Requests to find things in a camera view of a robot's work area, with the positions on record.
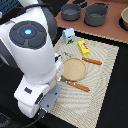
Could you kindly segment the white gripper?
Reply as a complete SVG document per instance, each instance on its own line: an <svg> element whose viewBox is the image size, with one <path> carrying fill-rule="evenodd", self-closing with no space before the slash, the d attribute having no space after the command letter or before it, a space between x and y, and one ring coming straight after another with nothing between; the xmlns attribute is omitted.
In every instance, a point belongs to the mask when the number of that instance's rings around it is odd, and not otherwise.
<svg viewBox="0 0 128 128"><path fill-rule="evenodd" d="M33 118L39 108L48 112L58 96L61 93L61 87L56 84L50 87L48 84L33 85L22 78L14 97L18 101L20 111L29 118Z"/></svg>

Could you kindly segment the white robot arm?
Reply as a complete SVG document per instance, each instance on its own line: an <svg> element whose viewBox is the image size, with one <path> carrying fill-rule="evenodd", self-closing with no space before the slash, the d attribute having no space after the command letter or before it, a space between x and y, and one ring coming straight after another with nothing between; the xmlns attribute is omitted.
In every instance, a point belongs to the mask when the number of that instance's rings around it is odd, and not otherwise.
<svg viewBox="0 0 128 128"><path fill-rule="evenodd" d="M61 59L54 52L57 22L49 11L50 5L41 0L18 0L23 14L0 25L0 58L23 72L14 93L23 114L33 118L40 102L48 92L56 89L57 80L64 71Z"/></svg>

